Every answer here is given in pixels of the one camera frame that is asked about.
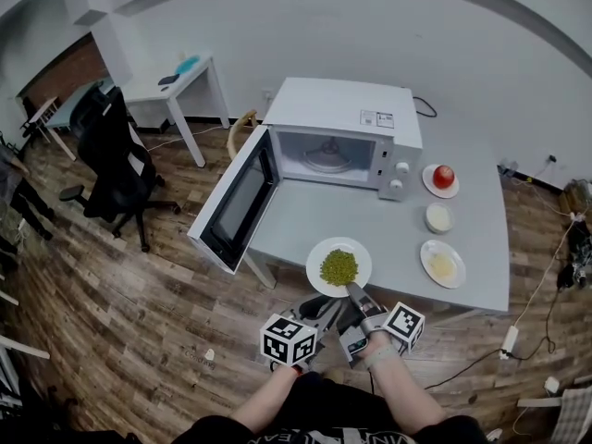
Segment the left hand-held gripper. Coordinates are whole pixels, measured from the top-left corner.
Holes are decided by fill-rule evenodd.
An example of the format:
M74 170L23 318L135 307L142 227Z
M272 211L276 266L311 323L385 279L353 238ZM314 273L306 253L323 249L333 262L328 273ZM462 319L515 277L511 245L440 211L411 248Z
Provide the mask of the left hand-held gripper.
M260 353L271 363L308 372L343 305L343 299L320 293L300 298L290 307L290 318L273 314L260 328Z

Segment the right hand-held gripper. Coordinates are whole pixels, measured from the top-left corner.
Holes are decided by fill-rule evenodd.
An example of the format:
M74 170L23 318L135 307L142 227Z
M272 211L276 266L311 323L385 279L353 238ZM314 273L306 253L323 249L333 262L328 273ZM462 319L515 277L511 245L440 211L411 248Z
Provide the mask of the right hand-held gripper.
M390 334L398 354L411 352L425 328L425 317L398 302L392 310L371 304L371 298L355 282L346 286L351 302L338 319L339 344L350 368L361 362L360 351L367 348L370 335L376 331Z

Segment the pile of green peas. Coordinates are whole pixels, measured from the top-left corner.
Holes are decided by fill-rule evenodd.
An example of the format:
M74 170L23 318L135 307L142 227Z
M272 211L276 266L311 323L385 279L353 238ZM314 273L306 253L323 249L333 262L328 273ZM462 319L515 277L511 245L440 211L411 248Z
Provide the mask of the pile of green peas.
M358 275L355 255L341 249L329 252L319 269L319 276L329 285L344 287L352 283Z

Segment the plate of green peas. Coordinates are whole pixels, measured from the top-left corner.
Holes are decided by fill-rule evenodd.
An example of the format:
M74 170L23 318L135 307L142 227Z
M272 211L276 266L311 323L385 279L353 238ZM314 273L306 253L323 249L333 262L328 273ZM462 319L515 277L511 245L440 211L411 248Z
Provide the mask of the plate of green peas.
M346 237L334 237L322 240L309 253L306 262L306 275L314 289L331 298L347 298L346 286L336 287L327 284L320 276L319 269L327 254L335 249L353 253L358 263L358 275L353 281L362 289L368 283L372 272L372 260L369 252L358 242Z

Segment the white microwave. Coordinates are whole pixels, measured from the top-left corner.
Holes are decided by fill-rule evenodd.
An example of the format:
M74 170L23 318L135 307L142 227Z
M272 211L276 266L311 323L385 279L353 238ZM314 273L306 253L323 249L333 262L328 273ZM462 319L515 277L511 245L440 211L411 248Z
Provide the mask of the white microwave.
M233 274L283 179L376 191L403 201L423 150L411 90L366 82L287 78L191 225L194 246ZM337 150L338 174L313 171L306 151Z

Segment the person's left forearm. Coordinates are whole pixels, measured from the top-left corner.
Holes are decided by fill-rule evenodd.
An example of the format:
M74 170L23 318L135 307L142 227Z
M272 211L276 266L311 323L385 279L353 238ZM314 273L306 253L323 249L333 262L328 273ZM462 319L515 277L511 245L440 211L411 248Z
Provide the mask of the person's left forearm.
M230 418L254 434L260 433L277 417L299 376L297 368L278 365L270 378Z

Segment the person's right forearm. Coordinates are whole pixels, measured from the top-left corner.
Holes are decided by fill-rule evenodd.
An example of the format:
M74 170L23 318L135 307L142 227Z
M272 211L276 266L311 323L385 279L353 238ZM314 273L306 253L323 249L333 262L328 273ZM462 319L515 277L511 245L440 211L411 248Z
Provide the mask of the person's right forearm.
M381 358L372 364L370 371L394 421L405 434L417 434L447 418L444 409L418 385L400 356Z

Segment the yellowish liquid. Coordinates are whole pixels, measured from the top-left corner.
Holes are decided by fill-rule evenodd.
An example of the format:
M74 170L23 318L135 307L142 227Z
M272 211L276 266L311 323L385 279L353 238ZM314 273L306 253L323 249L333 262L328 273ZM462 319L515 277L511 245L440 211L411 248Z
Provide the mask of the yellowish liquid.
M428 264L437 278L452 278L456 274L456 265L446 254L432 254Z

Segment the glass microwave turntable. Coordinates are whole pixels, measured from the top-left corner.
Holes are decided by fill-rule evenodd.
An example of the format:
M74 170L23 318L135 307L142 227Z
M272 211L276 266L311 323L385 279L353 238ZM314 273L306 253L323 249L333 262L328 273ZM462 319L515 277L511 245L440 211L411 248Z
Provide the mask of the glass microwave turntable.
M323 174L338 174L352 168L352 161L340 149L315 149L306 151L302 155L302 163L315 172Z

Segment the person's right hand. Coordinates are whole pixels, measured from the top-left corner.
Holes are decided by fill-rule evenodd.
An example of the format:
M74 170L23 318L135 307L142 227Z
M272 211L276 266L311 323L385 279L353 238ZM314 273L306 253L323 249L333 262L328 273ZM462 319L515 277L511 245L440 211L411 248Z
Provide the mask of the person's right hand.
M384 330L373 331L370 334L368 344L361 352L361 355L364 358L368 358L374 352L390 346L392 346L397 352L401 347L401 344L396 338Z

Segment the grey table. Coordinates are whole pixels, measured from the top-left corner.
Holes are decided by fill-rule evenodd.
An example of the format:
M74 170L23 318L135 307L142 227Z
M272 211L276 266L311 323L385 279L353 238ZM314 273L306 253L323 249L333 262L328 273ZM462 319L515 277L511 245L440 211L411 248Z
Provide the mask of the grey table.
M360 242L372 260L370 283L418 298L469 309L505 313L509 306L508 231L496 159L475 123L441 114L421 123L424 150L402 202L383 201L373 191L284 180L253 236L253 253L305 265L317 243L333 237ZM460 183L445 202L452 230L441 236L463 259L466 280L455 290L436 284L420 262L420 248L433 235L425 211L436 198L421 171L448 165Z

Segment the white dinner plate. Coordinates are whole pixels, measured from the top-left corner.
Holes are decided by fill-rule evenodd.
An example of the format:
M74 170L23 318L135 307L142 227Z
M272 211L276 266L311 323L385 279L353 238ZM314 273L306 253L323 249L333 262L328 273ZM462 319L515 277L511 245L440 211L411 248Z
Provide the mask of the white dinner plate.
M461 256L440 240L427 240L420 248L420 262L428 276L440 287L455 290L466 280Z

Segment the person's black clothing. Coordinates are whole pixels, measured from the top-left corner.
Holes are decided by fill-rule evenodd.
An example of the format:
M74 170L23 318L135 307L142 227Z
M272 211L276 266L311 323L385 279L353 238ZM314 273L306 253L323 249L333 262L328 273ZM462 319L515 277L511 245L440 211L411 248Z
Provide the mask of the person's black clothing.
M278 415L254 433L237 421L210 415L171 444L488 444L477 421L452 416L405 434L384 399L310 372L296 379Z

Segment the white bowl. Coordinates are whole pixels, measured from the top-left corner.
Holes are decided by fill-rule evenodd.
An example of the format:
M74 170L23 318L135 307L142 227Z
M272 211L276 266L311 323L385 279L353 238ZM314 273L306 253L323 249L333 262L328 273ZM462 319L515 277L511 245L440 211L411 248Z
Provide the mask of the white bowl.
M454 217L443 203L432 203L425 210L425 223L434 233L443 235L452 230Z

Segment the red apple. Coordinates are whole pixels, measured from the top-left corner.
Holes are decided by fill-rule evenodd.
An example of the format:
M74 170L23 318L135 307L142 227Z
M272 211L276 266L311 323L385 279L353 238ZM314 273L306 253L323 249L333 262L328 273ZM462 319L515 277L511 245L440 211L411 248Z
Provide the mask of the red apple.
M433 184L439 190L449 189L454 184L455 179L452 168L445 165L437 166L432 176Z

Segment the white power strip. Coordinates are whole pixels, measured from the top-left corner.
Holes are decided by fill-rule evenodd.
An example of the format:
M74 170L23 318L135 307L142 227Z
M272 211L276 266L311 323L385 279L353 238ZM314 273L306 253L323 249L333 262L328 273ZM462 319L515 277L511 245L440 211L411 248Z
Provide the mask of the white power strip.
M512 349L518 337L518 329L515 325L510 325L504 340L499 348L499 358L508 360L512 357Z

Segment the wooden chair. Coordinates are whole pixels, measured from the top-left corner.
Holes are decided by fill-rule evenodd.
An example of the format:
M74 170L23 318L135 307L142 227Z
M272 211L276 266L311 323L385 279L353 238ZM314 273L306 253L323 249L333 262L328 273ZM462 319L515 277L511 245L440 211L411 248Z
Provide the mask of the wooden chair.
M236 138L238 133L246 127L249 127L252 130L258 127L259 123L256 115L257 112L255 110L250 110L245 115L238 118L234 122L234 124L229 128L227 139L227 151L230 160L233 160L237 156L239 151L236 145Z

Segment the black equipment pile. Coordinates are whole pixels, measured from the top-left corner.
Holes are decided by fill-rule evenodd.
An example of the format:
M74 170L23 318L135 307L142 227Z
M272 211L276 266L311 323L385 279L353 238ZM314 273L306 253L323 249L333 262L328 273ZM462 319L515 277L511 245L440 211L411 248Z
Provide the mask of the black equipment pile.
M592 280L592 233L585 220L575 221L568 231L568 260L557 277L559 290L584 289Z

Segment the cardboard crate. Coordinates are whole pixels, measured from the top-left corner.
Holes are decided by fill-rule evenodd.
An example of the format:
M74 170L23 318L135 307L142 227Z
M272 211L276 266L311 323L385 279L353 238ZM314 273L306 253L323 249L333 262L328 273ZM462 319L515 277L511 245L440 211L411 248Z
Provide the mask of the cardboard crate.
M560 211L566 215L583 214L590 202L592 194L586 179L572 179L559 196Z

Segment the checkered cloth table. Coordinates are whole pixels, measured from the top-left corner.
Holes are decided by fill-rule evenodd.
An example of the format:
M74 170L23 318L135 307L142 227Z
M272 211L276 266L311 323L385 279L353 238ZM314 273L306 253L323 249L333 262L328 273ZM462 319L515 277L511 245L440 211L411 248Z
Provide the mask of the checkered cloth table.
M549 444L583 444L592 431L592 385L566 389L560 397L520 399L518 408L559 408L558 421Z

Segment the black office chair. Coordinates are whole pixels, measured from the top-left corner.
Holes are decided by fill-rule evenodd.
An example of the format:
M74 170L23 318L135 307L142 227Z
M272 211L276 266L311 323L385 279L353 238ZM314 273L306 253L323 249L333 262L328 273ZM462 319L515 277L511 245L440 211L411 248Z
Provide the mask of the black office chair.
M96 175L88 198L81 185L59 193L62 202L75 201L88 218L100 217L113 223L112 234L121 236L121 228L136 220L141 250L150 251L143 224L143 213L150 208L168 208L180 213L173 201L154 201L156 187L165 180L156 172L147 149L132 139L122 91L115 87L104 93L99 82L76 103L70 114L70 129L78 137L78 157Z

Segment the white side table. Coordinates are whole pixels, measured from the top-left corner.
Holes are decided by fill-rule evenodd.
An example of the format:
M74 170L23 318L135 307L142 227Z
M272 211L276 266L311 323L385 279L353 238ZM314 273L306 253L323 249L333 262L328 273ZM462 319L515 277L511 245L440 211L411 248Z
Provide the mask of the white side table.
M121 88L128 106L142 103L164 103L170 116L177 125L181 139L185 142L197 167L204 167L205 160L190 127L185 118L179 99L182 95L189 94L191 87L202 77L206 77L207 89L210 99L219 118L222 127L230 127L228 108L220 86L214 57L211 51L199 54L199 60L177 80L167 85L159 85L158 82L166 76L172 76L175 72L174 64L158 63L140 71L132 76Z

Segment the teal desk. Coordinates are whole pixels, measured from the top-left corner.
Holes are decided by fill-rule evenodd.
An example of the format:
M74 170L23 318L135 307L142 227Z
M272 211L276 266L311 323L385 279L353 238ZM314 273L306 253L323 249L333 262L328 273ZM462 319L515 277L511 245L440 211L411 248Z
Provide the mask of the teal desk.
M77 159L76 155L70 151L61 139L60 133L63 130L70 131L69 121L73 109L93 86L97 86L102 93L109 93L115 87L115 83L111 77L106 77L84 84L61 105L57 103L57 97L46 100L33 116L21 126L21 138L28 140L35 133L41 134L48 142L54 141L72 161L75 161Z

